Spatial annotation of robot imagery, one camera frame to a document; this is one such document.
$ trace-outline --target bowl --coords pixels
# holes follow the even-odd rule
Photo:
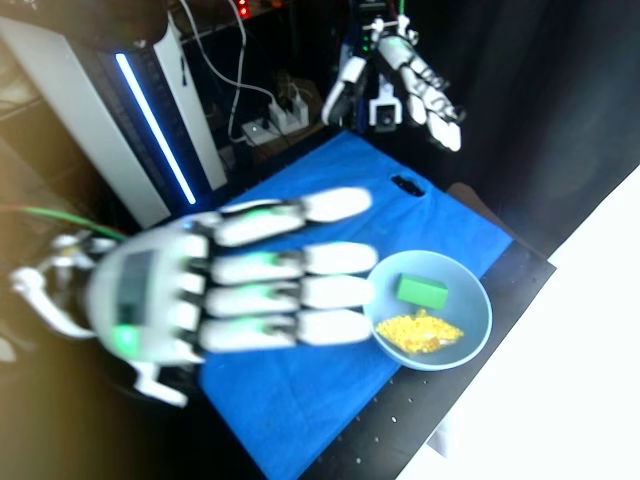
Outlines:
[[[432,353],[405,353],[376,332],[378,323],[391,317],[415,314],[420,307],[396,298],[402,273],[420,275],[444,283],[449,289],[442,310],[427,311],[462,329],[464,336],[453,345]],[[426,250],[410,250],[385,258],[369,274],[376,288],[371,303],[364,306],[373,324],[373,335],[382,349],[402,365],[415,370],[445,370],[462,365],[485,346],[491,333],[489,296],[480,281],[452,258]]]

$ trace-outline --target yellow crumpled object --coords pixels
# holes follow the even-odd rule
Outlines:
[[[376,331],[406,353],[431,353],[455,343],[464,332],[425,309],[380,322]]]

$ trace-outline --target black backdrop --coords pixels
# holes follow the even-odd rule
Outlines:
[[[342,3],[299,2],[307,68],[325,88]],[[640,162],[640,2],[406,3],[419,52],[468,112],[463,150],[439,152],[415,129],[370,140],[441,188],[469,184],[551,253]]]

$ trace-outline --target green wire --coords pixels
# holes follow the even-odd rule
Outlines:
[[[91,220],[87,220],[86,218],[73,215],[72,213],[61,212],[59,210],[50,210],[48,208],[42,208],[42,207],[22,207],[22,208],[19,208],[18,210],[31,213],[32,215],[40,215],[42,217],[50,217],[50,218],[57,218],[59,220],[66,220],[67,222],[70,222],[70,223],[75,223],[77,225],[88,227],[98,233],[101,233],[107,237],[111,237],[115,240],[127,239],[127,236],[123,233],[117,232],[116,230],[113,230],[109,227],[104,227],[102,225],[94,223]]]

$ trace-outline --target green sponge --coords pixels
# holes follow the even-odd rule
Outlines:
[[[418,275],[400,275],[396,298],[426,308],[441,310],[447,303],[449,290],[442,282],[429,280]]]

